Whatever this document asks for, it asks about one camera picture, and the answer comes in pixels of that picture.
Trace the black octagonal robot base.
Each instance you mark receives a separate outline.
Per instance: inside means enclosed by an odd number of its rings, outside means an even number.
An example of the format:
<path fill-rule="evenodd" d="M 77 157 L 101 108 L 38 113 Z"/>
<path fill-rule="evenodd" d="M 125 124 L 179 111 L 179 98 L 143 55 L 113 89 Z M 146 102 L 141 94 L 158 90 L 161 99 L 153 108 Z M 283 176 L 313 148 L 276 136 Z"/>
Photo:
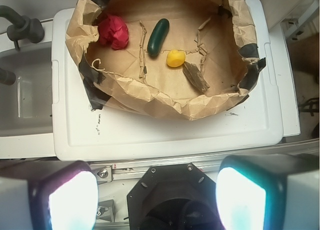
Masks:
<path fill-rule="evenodd" d="M 216 183 L 194 164 L 152 166 L 127 195 L 131 230 L 223 230 Z"/>

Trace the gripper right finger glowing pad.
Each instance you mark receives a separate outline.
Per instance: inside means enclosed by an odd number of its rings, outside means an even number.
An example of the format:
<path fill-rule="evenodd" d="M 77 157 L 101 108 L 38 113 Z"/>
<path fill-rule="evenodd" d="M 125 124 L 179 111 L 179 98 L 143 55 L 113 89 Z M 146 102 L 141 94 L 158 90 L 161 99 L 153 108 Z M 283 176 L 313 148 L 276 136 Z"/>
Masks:
<path fill-rule="evenodd" d="M 220 165 L 215 195 L 227 230 L 318 230 L 320 158 L 229 155 Z"/>

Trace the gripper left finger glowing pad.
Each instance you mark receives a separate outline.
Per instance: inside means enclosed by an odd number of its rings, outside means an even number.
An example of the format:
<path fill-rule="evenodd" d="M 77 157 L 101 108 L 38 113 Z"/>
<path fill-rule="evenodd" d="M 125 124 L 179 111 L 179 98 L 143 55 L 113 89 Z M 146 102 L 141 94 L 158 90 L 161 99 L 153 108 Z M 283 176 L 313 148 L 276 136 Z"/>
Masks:
<path fill-rule="evenodd" d="M 92 230 L 98 183 L 84 161 L 1 161 L 2 230 Z"/>

